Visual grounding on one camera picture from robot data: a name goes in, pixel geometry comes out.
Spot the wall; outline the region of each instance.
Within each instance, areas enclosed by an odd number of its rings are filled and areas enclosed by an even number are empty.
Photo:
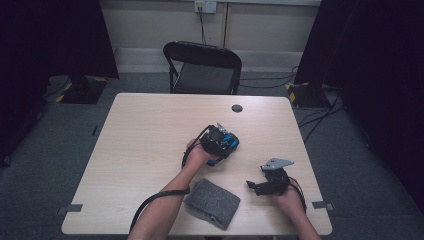
[[[120,72],[167,71],[161,51],[166,43],[202,41],[193,1],[100,3]],[[291,71],[299,65],[318,8],[317,0],[218,2],[216,14],[203,14],[206,42],[234,50],[243,71]]]
[[[174,40],[201,42],[193,1],[102,0],[101,5],[115,48],[162,48]],[[206,41],[234,50],[302,52],[317,10],[316,4],[218,2],[216,14],[203,15]]]

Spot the chair seat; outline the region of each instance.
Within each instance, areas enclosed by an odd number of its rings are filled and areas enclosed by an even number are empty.
[[[236,71],[228,68],[184,63],[174,91],[181,93],[231,94]]]

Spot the black curtain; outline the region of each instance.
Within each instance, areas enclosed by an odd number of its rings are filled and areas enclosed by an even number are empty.
[[[296,78],[341,88],[372,150],[422,212],[423,71],[422,1],[323,0]]]
[[[118,78],[98,0],[1,1],[0,47],[1,158],[51,76]]]

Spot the baseboard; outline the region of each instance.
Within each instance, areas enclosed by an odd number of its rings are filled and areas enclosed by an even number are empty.
[[[302,52],[265,52],[234,50],[243,63],[243,72],[291,72],[299,65]],[[118,72],[168,72],[162,49],[117,48],[114,51]]]

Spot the black stand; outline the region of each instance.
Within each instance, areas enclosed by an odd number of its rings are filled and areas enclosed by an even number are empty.
[[[107,84],[104,78],[87,77],[82,74],[72,74],[69,78],[71,84],[57,99],[59,103],[97,104]]]
[[[330,102],[321,88],[315,88],[306,84],[287,84],[287,92],[290,102],[294,107],[299,108],[328,108]]]

